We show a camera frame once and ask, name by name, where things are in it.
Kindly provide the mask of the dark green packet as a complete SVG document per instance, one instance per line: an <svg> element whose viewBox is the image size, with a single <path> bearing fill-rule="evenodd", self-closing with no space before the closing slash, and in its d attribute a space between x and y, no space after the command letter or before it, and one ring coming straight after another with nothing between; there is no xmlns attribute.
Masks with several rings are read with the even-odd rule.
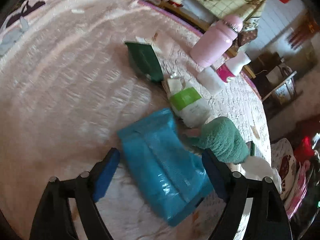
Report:
<svg viewBox="0 0 320 240"><path fill-rule="evenodd" d="M128 49L130 67L137 75L155 84L164 80L161 66L151 45L129 41L126 41L125 45Z"/></svg>

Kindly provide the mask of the floral covered sofa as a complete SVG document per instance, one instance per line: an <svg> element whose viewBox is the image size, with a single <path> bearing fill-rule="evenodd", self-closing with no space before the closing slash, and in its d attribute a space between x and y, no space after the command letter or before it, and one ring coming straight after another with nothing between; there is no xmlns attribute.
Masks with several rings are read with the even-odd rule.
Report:
<svg viewBox="0 0 320 240"><path fill-rule="evenodd" d="M319 152L317 139L312 140L315 155L298 163L289 140L280 139L271 145L272 165L281 177L281 200L289 219L308 220L319 212Z"/></svg>

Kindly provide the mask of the green fuzzy sock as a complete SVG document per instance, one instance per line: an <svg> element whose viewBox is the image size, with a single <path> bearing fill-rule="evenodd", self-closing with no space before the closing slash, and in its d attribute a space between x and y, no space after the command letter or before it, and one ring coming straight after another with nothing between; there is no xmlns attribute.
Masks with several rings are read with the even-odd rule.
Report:
<svg viewBox="0 0 320 240"><path fill-rule="evenodd" d="M199 149L210 149L223 163L243 163L249 149L231 119L220 116L187 135L187 142Z"/></svg>

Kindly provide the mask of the blue plastic wrapper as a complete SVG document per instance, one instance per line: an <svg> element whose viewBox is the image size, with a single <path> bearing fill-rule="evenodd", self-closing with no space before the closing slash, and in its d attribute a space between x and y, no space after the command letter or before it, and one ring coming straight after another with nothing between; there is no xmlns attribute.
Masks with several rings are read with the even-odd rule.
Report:
<svg viewBox="0 0 320 240"><path fill-rule="evenodd" d="M180 224L212 192L201 157L185 149L170 109L156 111L117 135L141 194L170 226Z"/></svg>

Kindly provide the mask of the white tissue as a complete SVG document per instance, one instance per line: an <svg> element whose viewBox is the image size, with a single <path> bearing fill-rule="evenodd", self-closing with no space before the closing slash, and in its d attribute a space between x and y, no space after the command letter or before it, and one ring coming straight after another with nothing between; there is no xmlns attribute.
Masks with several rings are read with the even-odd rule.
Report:
<svg viewBox="0 0 320 240"><path fill-rule="evenodd" d="M248 179L262 180L265 177L270 177L279 194L282 193L281 177L278 171L275 168L272 168L263 158L248 156L243 163L227 163L227 166L232 172L238 171Z"/></svg>

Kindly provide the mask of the red cushion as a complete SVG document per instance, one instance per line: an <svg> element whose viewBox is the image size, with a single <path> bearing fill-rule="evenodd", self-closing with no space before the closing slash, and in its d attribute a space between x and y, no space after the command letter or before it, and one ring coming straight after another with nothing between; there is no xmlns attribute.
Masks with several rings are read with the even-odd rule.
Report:
<svg viewBox="0 0 320 240"><path fill-rule="evenodd" d="M298 163L303 164L304 161L310 160L315 155L315 151L312 149L311 138L305 136L293 153Z"/></svg>

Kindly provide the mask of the wooden chair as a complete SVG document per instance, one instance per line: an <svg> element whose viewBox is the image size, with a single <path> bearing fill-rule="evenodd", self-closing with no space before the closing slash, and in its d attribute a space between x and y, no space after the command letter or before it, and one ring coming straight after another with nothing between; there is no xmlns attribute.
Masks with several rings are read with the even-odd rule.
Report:
<svg viewBox="0 0 320 240"><path fill-rule="evenodd" d="M263 53L250 67L255 74L253 83L263 101L273 98L277 104L284 105L299 96L294 81L297 72L278 53Z"/></svg>

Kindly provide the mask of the white bottle cap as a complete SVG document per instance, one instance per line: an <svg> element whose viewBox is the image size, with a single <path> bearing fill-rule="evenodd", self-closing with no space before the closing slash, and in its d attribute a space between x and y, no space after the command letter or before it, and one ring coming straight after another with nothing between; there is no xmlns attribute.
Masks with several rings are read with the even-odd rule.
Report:
<svg viewBox="0 0 320 240"><path fill-rule="evenodd" d="M220 93L225 87L225 83L212 67L204 68L196 78L198 82L212 94L212 96Z"/></svg>

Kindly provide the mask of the pink quilted table cover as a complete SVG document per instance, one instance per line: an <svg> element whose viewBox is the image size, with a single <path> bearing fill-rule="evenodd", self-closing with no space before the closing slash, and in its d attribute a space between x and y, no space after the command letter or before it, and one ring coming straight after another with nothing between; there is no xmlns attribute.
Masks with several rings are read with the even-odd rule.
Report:
<svg viewBox="0 0 320 240"><path fill-rule="evenodd" d="M160 34L166 74L185 77L212 117L230 118L267 161L271 145L260 97L243 76L211 96L189 50L200 33L138 0L44 2L26 16L28 30L1 58L1 211L28 239L51 176L77 177L120 148L117 131L169 106L162 87L136 76L125 42Z"/></svg>

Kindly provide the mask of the green white pouch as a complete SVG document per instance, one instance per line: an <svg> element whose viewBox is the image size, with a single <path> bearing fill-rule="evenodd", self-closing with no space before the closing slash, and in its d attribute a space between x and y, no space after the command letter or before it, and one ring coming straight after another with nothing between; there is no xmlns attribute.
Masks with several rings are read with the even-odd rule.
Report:
<svg viewBox="0 0 320 240"><path fill-rule="evenodd" d="M172 110L185 126L198 128L208 120L212 109L191 83L176 76L162 81L162 86Z"/></svg>

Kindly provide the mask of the wooden low cabinet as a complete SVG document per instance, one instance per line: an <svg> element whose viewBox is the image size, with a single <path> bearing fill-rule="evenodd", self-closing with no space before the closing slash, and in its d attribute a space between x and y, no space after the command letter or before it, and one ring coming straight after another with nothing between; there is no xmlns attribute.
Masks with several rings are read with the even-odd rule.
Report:
<svg viewBox="0 0 320 240"><path fill-rule="evenodd" d="M189 23L191 26L193 26L195 29L199 30L201 33L204 33L207 31L210 27L210 23L213 21L206 22L200 18L198 18L195 14L192 12L187 11L184 7L176 7L174 5L171 5L168 2L163 2L158 5L161 9L166 10L167 12L172 13L173 15L177 16L178 18L184 20L184 22ZM226 52L226 54L229 57L235 57L237 54L237 51L232 47L229 48ZM244 66L244 73L250 78L255 79L256 75L253 73L249 65Z"/></svg>

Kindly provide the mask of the white bottle pink label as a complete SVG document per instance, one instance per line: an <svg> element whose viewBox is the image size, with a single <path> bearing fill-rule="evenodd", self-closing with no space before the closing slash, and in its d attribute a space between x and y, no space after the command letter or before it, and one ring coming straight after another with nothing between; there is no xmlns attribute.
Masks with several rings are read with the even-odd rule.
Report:
<svg viewBox="0 0 320 240"><path fill-rule="evenodd" d="M233 58L228 59L219 68L217 68L216 73L220 79L229 83L234 79L242 70L243 66L249 64L251 59L244 52L238 52Z"/></svg>

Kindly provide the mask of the pink thermos bottle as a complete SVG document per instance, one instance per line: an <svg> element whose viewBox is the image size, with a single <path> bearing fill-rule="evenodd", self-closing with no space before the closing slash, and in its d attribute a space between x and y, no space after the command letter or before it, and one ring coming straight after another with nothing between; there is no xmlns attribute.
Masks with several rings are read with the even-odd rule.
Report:
<svg viewBox="0 0 320 240"><path fill-rule="evenodd" d="M225 16L201 36L190 51L191 58L201 67L211 66L232 46L242 28L239 16Z"/></svg>

